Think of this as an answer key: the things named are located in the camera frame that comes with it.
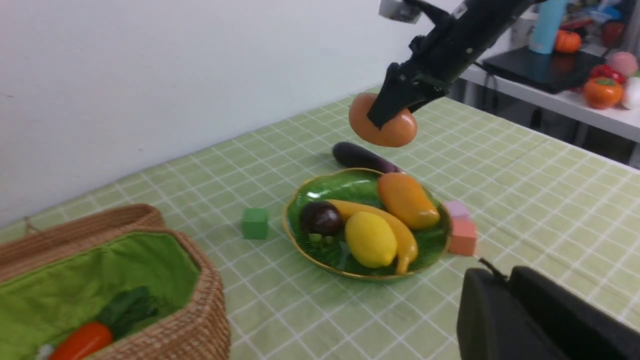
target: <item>green checkered tablecloth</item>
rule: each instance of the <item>green checkered tablecloth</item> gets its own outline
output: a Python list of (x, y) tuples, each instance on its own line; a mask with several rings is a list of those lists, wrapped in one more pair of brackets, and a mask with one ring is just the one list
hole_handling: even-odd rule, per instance
[[(362, 143), (348, 128), (351, 100), (144, 170), (32, 222), (48, 227), (131, 202), (161, 209), (222, 274), (234, 360), (459, 359), (456, 315), (473, 258), (446, 256), (405, 281), (371, 284), (316, 268), (284, 236), (281, 214), (295, 189), (339, 169), (333, 144)], [(637, 172), (450, 99), (416, 117), (411, 145), (375, 151), (439, 199), (469, 206), (478, 255), (505, 272), (531, 265), (640, 327)], [(268, 241), (241, 238), (248, 206), (268, 209)], [(13, 224), (0, 239), (23, 232)]]

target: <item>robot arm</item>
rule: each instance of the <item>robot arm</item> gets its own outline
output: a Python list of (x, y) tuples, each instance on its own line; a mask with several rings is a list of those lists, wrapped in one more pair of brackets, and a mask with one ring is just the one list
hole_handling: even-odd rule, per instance
[(464, 0), (447, 13), (421, 0), (381, 0), (380, 15), (415, 24), (422, 13), (435, 27), (416, 36), (412, 55), (387, 68), (369, 120), (381, 129), (400, 111), (414, 112), (449, 92), (453, 83), (531, 5), (545, 0)]

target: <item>gold plate rim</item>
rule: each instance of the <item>gold plate rim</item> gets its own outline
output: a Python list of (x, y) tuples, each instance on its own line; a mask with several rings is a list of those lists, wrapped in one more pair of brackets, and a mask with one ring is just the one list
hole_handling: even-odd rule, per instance
[[(296, 190), (296, 192), (294, 193), (294, 195), (291, 197), (291, 200), (288, 201), (288, 203), (286, 204), (286, 206), (284, 207), (284, 210), (282, 211), (282, 226), (284, 228), (285, 233), (287, 234), (287, 236), (289, 237), (289, 239), (291, 240), (291, 242), (293, 243), (293, 246), (296, 248), (296, 250), (302, 254), (302, 256), (304, 256), (307, 260), (309, 260), (311, 263), (313, 263), (315, 266), (318, 266), (320, 268), (323, 268), (327, 271), (339, 274), (339, 275), (343, 275), (346, 277), (350, 277), (352, 279), (361, 279), (361, 280), (393, 280), (393, 279), (403, 279), (405, 277), (409, 277), (409, 276), (413, 276), (417, 273), (423, 272), (425, 270), (427, 270), (428, 268), (432, 267), (435, 263), (437, 263), (438, 261), (441, 260), (442, 256), (444, 254), (447, 253), (447, 251), (449, 250), (449, 245), (451, 244), (451, 227), (449, 227), (449, 232), (447, 233), (447, 242), (444, 246), (444, 248), (442, 249), (442, 252), (438, 255), (438, 258), (436, 259), (436, 261), (433, 262), (433, 264), (429, 265), (429, 266), (425, 266), (422, 268), (418, 268), (414, 271), (411, 272), (407, 272), (405, 274), (393, 274), (393, 275), (383, 275), (383, 276), (376, 276), (376, 275), (358, 275), (358, 274), (353, 274), (351, 272), (346, 272), (344, 270), (340, 270), (337, 268), (334, 268), (332, 266), (329, 266), (327, 264), (321, 263), (320, 261), (312, 258), (311, 256), (309, 256), (309, 254), (307, 254), (304, 250), (302, 250), (300, 248), (300, 246), (298, 245), (298, 242), (296, 241), (296, 237), (292, 234), (291, 230), (289, 229), (289, 222), (287, 221), (287, 219), (289, 218), (288, 216), (288, 212), (289, 212), (289, 206), (291, 206), (291, 204), (293, 204), (293, 202), (298, 198), (298, 195), (300, 194), (300, 191), (302, 190), (302, 188), (309, 184), (311, 181), (315, 181), (318, 179), (322, 179), (323, 177), (332, 177), (332, 176), (336, 176), (338, 174), (341, 174), (343, 172), (352, 172), (352, 171), (364, 171), (364, 172), (370, 172), (373, 174), (378, 174), (380, 176), (384, 175), (383, 172), (380, 171), (376, 171), (376, 170), (371, 170), (369, 168), (345, 168), (339, 171), (336, 171), (332, 174), (327, 174), (327, 175), (320, 175), (320, 176), (316, 176), (313, 177), (312, 179), (309, 179), (307, 181), (305, 181), (302, 185), (300, 185), (298, 187), (298, 189)], [(442, 206), (442, 209), (445, 211), (445, 213), (447, 214), (447, 216), (449, 218), (451, 218), (451, 215), (449, 214), (449, 212), (447, 211), (447, 209)]]

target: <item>peach cube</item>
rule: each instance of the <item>peach cube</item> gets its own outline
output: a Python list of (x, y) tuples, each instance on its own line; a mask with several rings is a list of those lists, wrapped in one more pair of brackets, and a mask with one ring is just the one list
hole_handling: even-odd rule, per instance
[(476, 225), (465, 218), (451, 219), (451, 254), (473, 256), (476, 252)]

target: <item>yellow banana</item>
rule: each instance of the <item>yellow banana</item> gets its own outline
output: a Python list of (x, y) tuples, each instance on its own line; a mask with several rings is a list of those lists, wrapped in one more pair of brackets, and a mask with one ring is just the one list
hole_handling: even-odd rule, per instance
[(373, 206), (358, 204), (357, 202), (343, 201), (343, 200), (327, 200), (333, 204), (340, 213), (343, 221), (349, 220), (355, 213), (364, 211), (366, 213), (372, 213), (385, 219), (385, 221), (391, 227), (391, 230), (396, 236), (398, 242), (397, 247), (397, 266), (396, 274), (406, 274), (409, 264), (415, 261), (418, 257), (418, 244), (415, 242), (415, 237), (409, 228), (402, 223), (397, 217), (387, 213), (384, 210), (374, 208)]

